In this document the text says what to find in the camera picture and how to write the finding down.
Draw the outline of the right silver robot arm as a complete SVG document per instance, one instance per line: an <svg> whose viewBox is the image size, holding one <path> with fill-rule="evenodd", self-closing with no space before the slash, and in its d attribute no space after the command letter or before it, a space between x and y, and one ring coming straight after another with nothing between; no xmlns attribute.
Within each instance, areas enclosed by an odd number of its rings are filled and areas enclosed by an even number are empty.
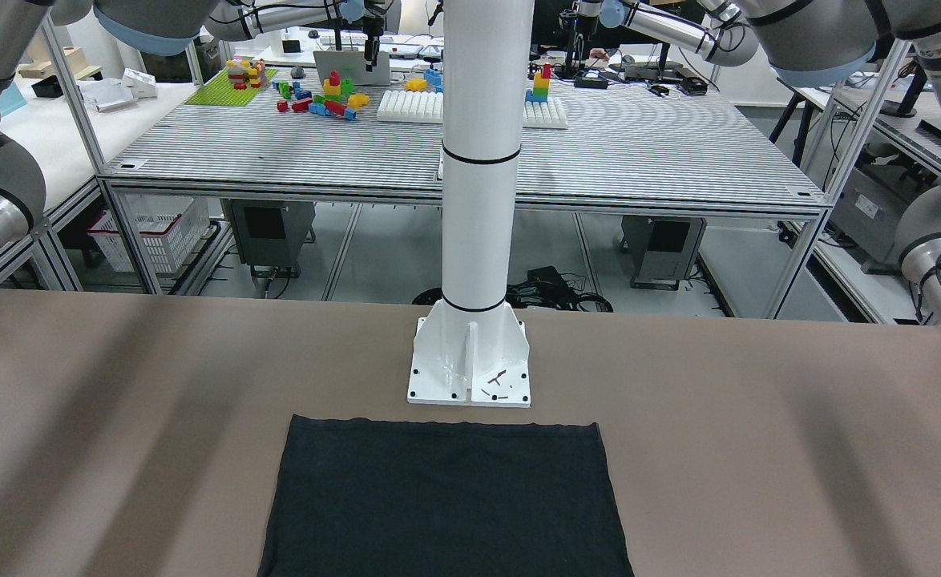
<svg viewBox="0 0 941 577"><path fill-rule="evenodd" d="M93 14L122 43L174 55L191 44L215 8L214 1L0 1L0 98L45 19L65 26ZM37 160L0 128L0 252L37 228L45 202Z"/></svg>

